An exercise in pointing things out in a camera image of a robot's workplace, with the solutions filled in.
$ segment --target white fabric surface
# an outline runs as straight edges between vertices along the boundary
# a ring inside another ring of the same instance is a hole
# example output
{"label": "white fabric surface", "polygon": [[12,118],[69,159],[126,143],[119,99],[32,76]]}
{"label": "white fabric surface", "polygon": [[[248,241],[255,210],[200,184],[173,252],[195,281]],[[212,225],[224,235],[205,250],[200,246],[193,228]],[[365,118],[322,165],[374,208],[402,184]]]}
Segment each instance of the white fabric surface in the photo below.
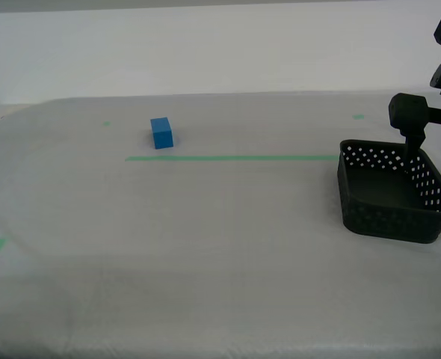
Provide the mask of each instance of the white fabric surface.
{"label": "white fabric surface", "polygon": [[[392,95],[65,99],[6,116],[0,356],[441,359],[441,235],[349,232],[337,161],[125,162],[403,141]],[[176,145],[154,150],[163,116]],[[441,126],[424,148],[441,172]]]}

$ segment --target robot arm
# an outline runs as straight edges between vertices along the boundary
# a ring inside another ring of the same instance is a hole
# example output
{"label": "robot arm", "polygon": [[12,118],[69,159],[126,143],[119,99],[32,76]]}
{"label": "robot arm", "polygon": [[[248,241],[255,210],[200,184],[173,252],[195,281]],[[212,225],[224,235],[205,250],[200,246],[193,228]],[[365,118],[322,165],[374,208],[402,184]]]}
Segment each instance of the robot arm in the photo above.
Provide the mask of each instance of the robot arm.
{"label": "robot arm", "polygon": [[[435,31],[435,39],[441,45],[441,21]],[[441,65],[438,67],[430,86],[441,89]],[[399,93],[392,98],[389,105],[390,125],[399,129],[405,136],[407,153],[410,158],[416,155],[425,140],[425,127],[429,122],[441,124],[441,110],[429,108],[423,96]]]}

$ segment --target perforated basket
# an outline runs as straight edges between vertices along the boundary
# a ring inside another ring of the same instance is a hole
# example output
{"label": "perforated basket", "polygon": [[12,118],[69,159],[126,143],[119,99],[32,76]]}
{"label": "perforated basket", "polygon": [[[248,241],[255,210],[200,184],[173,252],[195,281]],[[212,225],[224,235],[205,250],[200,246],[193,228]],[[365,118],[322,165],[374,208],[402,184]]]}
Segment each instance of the perforated basket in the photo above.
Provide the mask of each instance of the perforated basket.
{"label": "perforated basket", "polygon": [[441,175],[423,150],[404,164],[404,144],[340,144],[344,225],[368,236],[432,243],[441,232]]}

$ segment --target blue cube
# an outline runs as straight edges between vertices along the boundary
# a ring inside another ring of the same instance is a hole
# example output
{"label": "blue cube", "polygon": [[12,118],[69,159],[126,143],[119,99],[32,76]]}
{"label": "blue cube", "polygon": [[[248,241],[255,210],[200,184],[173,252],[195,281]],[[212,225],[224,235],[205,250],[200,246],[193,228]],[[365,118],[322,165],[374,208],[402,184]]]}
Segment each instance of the blue cube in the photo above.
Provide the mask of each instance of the blue cube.
{"label": "blue cube", "polygon": [[154,137],[154,147],[161,148],[174,147],[173,132],[170,129],[167,117],[153,118],[151,120],[152,136]]}

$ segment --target black basket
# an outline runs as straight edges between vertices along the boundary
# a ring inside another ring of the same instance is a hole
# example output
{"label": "black basket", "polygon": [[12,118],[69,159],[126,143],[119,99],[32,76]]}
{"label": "black basket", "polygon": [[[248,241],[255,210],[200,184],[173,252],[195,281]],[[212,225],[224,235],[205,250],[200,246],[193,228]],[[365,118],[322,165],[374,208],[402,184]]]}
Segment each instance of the black basket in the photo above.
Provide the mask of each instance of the black basket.
{"label": "black basket", "polygon": [[441,175],[423,150],[404,164],[404,144],[340,144],[339,190],[352,232],[432,243],[441,232]]}

